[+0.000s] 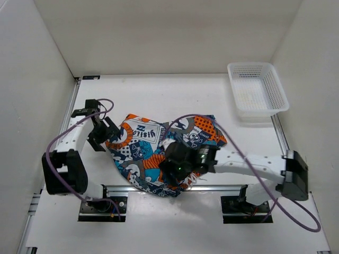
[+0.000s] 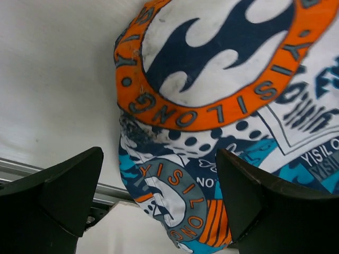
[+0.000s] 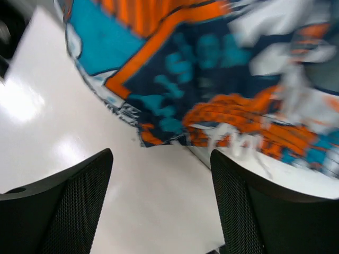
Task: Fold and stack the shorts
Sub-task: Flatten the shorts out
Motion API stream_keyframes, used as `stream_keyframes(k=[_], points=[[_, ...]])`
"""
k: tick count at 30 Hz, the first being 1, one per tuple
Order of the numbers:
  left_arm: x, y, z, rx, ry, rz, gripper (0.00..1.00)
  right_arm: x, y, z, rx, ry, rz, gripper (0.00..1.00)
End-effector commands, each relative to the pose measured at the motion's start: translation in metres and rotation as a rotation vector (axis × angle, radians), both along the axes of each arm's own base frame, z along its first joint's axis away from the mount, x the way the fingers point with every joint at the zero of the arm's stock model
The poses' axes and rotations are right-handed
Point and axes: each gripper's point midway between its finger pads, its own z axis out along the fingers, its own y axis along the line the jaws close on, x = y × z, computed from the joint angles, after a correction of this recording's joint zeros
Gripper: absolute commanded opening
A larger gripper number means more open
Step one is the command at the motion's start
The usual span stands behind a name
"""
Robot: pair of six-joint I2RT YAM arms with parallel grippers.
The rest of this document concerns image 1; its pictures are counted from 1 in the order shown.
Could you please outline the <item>colourful patterned shorts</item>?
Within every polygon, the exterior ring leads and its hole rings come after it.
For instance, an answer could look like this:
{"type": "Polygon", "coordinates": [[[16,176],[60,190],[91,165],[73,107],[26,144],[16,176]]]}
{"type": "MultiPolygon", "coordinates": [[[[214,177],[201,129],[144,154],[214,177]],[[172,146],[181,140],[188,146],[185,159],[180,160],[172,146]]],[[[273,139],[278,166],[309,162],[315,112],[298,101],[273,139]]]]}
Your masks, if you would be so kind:
{"type": "Polygon", "coordinates": [[[188,116],[173,122],[156,122],[128,114],[120,135],[105,145],[123,178],[135,188],[160,197],[177,197],[197,182],[200,173],[190,173],[176,186],[170,184],[159,165],[165,159],[162,140],[171,139],[196,149],[201,145],[221,148],[227,144],[215,126],[215,117],[188,116]]]}

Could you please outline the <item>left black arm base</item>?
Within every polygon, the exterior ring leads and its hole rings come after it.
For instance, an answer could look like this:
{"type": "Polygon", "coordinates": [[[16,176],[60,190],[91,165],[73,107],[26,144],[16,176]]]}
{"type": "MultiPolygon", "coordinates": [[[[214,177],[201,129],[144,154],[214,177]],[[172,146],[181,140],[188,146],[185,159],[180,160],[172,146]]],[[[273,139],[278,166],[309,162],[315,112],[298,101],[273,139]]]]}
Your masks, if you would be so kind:
{"type": "Polygon", "coordinates": [[[108,191],[106,195],[116,206],[108,201],[81,202],[78,221],[125,222],[127,217],[128,193],[108,191]]]}

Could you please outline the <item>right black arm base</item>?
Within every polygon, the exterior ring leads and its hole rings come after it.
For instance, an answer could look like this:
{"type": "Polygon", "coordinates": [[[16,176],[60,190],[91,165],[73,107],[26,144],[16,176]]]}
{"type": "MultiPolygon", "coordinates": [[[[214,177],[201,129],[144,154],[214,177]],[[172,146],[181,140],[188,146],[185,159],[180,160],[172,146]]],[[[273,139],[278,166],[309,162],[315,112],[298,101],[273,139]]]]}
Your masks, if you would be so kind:
{"type": "Polygon", "coordinates": [[[242,186],[237,196],[220,197],[223,224],[273,223],[269,202],[261,205],[248,203],[245,197],[247,188],[248,185],[242,186]]]}

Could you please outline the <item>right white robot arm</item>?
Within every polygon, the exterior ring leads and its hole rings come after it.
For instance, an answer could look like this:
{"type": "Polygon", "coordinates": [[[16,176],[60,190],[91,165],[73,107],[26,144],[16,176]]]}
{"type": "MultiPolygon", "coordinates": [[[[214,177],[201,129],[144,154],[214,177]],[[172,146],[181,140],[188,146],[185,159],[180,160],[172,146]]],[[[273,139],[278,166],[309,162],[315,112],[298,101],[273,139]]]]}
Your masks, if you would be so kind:
{"type": "Polygon", "coordinates": [[[258,184],[245,184],[239,193],[238,206],[249,212],[265,201],[279,197],[291,201],[308,200],[308,166],[301,155],[288,150],[283,156],[248,155],[202,144],[193,148],[172,139],[160,142],[165,159],[159,164],[167,181],[178,186],[190,177],[205,174],[233,173],[255,176],[258,184]]]}

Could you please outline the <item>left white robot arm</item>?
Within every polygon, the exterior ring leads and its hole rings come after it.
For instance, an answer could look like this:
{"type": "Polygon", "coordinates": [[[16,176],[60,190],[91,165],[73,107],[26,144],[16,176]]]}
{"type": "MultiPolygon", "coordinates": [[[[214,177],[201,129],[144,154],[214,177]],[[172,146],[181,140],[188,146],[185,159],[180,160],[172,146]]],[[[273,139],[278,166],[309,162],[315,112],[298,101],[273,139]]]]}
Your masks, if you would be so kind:
{"type": "Polygon", "coordinates": [[[81,153],[86,143],[95,152],[104,152],[102,145],[120,135],[120,129],[106,115],[112,109],[106,108],[103,101],[88,99],[84,108],[74,110],[67,129],[48,144],[42,156],[48,194],[72,194],[82,202],[93,202],[100,212],[110,208],[111,199],[104,185],[89,180],[81,153]]]}

